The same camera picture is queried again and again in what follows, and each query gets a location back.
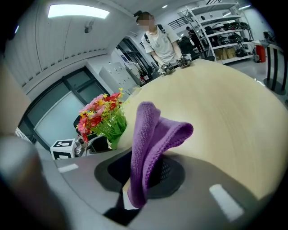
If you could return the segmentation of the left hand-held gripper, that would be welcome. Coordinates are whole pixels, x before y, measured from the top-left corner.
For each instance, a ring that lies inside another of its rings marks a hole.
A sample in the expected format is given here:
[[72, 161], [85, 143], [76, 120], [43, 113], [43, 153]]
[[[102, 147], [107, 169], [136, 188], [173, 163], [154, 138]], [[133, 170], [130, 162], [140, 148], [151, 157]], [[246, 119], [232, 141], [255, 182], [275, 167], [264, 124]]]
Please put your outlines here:
[[93, 155], [111, 151], [107, 138], [92, 134], [88, 136], [88, 144], [82, 138], [58, 140], [51, 147], [53, 160], [72, 159], [86, 155]]

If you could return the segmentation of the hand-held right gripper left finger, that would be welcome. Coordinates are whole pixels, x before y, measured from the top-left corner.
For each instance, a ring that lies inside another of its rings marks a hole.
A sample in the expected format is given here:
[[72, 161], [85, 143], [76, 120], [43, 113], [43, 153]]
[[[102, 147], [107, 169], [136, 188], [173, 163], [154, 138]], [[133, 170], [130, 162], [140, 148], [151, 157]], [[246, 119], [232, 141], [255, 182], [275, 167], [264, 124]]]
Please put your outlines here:
[[39, 153], [44, 176], [68, 215], [103, 215], [116, 205], [119, 193], [108, 191], [95, 176], [95, 169], [130, 149], [110, 150], [73, 159], [53, 160], [46, 150]]

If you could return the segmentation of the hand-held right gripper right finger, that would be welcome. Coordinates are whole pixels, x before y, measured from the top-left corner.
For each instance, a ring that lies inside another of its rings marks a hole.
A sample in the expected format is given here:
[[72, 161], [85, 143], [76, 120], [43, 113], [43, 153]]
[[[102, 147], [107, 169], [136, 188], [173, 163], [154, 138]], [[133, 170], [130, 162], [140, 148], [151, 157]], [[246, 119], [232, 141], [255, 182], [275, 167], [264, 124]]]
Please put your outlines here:
[[245, 230], [268, 202], [213, 164], [169, 154], [185, 170], [170, 197], [149, 199], [129, 224], [131, 230]]

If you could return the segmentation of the potted red orange flowers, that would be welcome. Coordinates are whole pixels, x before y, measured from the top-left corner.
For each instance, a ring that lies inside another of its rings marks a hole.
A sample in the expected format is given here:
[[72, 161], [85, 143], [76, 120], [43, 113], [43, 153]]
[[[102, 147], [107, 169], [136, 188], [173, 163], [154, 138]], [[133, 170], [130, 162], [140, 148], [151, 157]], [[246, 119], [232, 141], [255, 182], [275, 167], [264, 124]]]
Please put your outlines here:
[[113, 150], [117, 148], [127, 127], [123, 95], [123, 88], [111, 95], [100, 94], [79, 111], [80, 120], [76, 129], [84, 142], [89, 142], [88, 137], [95, 134], [105, 137]]

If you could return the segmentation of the purple cloth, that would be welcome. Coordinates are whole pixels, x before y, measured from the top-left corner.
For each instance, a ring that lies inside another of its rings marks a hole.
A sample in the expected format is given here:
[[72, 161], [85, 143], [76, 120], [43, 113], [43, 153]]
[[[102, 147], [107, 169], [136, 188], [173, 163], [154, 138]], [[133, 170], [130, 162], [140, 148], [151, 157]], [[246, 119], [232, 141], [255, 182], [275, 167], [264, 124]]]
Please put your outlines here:
[[147, 201], [149, 178], [160, 156], [183, 144], [194, 131], [192, 124], [163, 118], [160, 114], [152, 102], [141, 102], [137, 108], [128, 189], [135, 208], [142, 208]]

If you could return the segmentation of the person's left forearm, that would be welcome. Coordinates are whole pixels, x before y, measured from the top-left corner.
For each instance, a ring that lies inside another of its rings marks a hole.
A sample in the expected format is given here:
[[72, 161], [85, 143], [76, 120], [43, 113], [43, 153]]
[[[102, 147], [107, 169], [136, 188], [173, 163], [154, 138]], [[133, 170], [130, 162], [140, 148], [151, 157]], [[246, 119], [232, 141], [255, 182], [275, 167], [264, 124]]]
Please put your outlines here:
[[31, 100], [0, 59], [0, 136], [13, 135]]

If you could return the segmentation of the black-framed glass window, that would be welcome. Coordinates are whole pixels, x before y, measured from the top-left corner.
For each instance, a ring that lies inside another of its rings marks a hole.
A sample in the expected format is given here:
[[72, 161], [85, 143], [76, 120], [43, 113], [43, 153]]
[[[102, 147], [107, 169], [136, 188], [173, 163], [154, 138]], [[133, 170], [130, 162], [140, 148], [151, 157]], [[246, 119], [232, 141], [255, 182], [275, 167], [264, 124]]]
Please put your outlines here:
[[37, 147], [50, 150], [57, 140], [77, 137], [75, 121], [79, 111], [102, 93], [107, 93], [107, 89], [99, 75], [87, 67], [78, 69], [37, 96], [18, 128]]

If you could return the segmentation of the grey locker cabinet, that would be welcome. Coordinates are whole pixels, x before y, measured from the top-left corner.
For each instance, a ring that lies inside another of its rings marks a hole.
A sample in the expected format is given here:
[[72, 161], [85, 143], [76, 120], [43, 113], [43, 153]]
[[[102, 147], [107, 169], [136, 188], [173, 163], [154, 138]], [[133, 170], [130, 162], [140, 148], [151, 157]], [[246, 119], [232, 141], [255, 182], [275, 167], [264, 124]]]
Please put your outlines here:
[[125, 96], [130, 96], [133, 88], [137, 85], [119, 62], [103, 66], [99, 76], [114, 93], [118, 92], [119, 88], [123, 88]]

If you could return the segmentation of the ceiling-mounted sensor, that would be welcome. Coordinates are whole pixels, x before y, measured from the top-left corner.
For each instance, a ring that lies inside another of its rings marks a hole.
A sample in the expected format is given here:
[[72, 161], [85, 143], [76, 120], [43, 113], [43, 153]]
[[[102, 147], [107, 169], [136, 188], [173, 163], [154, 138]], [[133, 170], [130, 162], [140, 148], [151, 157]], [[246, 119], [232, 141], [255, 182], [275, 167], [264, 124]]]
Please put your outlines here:
[[85, 25], [84, 32], [86, 34], [90, 33], [93, 29], [94, 20], [91, 20], [87, 25]]

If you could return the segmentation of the rectangular ceiling light panel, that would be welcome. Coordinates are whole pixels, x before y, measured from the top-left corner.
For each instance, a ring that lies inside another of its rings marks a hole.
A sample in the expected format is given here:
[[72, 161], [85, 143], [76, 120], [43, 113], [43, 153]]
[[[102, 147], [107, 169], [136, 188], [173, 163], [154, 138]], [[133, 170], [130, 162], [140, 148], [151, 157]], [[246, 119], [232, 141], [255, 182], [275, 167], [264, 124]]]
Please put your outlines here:
[[109, 11], [85, 5], [54, 4], [49, 7], [48, 18], [62, 16], [87, 16], [105, 19], [109, 14]]

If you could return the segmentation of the black metal railing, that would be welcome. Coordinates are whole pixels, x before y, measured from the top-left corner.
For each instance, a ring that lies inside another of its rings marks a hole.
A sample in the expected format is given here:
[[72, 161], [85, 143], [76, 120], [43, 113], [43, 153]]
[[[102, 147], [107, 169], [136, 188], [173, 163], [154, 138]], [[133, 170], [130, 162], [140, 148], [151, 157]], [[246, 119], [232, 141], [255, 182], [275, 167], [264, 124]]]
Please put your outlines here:
[[169, 23], [168, 25], [172, 28], [172, 29], [176, 29], [176, 28], [180, 28], [184, 25], [187, 25], [191, 22], [194, 22], [192, 17], [181, 17], [179, 19], [176, 19], [174, 21], [172, 21], [171, 23]]

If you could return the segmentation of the table with black legs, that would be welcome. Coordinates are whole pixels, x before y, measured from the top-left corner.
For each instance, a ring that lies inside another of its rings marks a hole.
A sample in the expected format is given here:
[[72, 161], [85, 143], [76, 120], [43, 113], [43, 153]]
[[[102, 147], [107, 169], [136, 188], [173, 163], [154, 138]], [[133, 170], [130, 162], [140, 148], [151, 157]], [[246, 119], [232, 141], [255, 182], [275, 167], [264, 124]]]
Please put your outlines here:
[[[268, 43], [264, 40], [254, 40], [256, 46], [265, 48], [267, 54], [267, 77], [263, 80], [263, 84], [272, 92], [278, 95], [286, 94], [286, 82], [288, 74], [288, 61], [281, 47], [276, 44]], [[278, 54], [282, 53], [284, 57], [284, 73], [283, 81], [278, 81], [279, 58]]]

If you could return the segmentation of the red bin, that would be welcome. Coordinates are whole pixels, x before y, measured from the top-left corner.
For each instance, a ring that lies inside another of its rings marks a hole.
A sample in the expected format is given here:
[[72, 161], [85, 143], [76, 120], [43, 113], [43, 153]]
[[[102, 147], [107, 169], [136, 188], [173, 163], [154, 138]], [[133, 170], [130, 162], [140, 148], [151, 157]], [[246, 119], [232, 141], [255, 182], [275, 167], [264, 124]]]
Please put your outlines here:
[[259, 63], [266, 62], [266, 51], [262, 45], [256, 45], [256, 61]]

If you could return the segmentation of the white storage shelf rack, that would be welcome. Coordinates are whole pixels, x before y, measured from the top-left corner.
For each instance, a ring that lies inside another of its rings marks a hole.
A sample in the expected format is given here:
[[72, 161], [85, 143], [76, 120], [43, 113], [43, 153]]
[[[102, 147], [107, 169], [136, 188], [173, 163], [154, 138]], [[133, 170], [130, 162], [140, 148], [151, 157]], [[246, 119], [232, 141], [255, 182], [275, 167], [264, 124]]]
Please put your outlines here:
[[196, 32], [204, 53], [228, 64], [253, 57], [254, 37], [240, 0], [206, 0], [179, 12]]

